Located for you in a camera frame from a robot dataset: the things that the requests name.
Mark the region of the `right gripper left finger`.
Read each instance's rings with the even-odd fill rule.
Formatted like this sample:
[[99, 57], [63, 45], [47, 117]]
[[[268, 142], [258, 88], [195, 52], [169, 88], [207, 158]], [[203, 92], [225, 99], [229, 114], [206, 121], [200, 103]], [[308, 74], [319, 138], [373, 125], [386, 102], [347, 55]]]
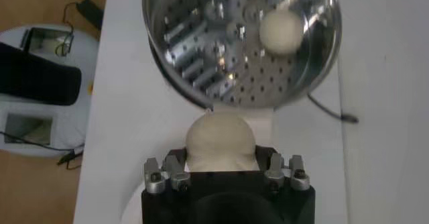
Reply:
[[143, 165], [145, 190], [149, 194], [161, 194], [168, 187], [172, 190], [187, 190], [190, 173], [185, 171], [186, 148], [170, 150], [159, 166], [156, 158], [149, 158]]

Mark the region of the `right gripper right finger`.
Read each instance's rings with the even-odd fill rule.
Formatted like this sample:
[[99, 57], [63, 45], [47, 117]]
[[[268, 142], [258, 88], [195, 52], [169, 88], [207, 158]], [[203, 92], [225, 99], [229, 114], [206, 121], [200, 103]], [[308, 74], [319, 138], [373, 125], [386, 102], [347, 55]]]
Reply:
[[285, 164], [284, 157], [274, 148], [256, 146], [255, 157], [259, 169], [275, 190], [288, 185], [292, 190], [306, 191], [310, 189], [310, 177], [304, 169], [301, 155], [292, 155]]

